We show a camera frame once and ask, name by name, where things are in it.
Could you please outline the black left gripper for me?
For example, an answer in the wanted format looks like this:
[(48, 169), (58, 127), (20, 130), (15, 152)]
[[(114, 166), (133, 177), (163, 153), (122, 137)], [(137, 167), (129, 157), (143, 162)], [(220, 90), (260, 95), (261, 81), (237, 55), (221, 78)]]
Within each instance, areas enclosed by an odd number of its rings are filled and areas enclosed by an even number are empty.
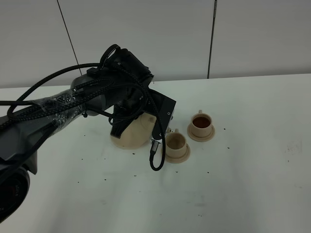
[(102, 55), (102, 75), (102, 115), (111, 117), (110, 135), (120, 138), (150, 102), (148, 85), (153, 75), (130, 51), (121, 48), (108, 48)]

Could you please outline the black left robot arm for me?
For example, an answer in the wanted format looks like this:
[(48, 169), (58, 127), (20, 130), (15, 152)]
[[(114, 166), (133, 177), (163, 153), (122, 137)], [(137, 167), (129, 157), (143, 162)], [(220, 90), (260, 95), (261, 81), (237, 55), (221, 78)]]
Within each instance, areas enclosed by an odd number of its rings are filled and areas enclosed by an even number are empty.
[[(27, 100), (46, 82), (86, 68), (68, 90), (51, 97)], [(0, 218), (7, 219), (25, 200), (30, 174), (37, 173), (37, 151), (52, 135), (80, 116), (102, 115), (112, 125), (111, 135), (123, 131), (151, 102), (148, 67), (127, 49), (111, 46), (98, 63), (64, 68), (40, 80), (8, 106), (0, 119)]]

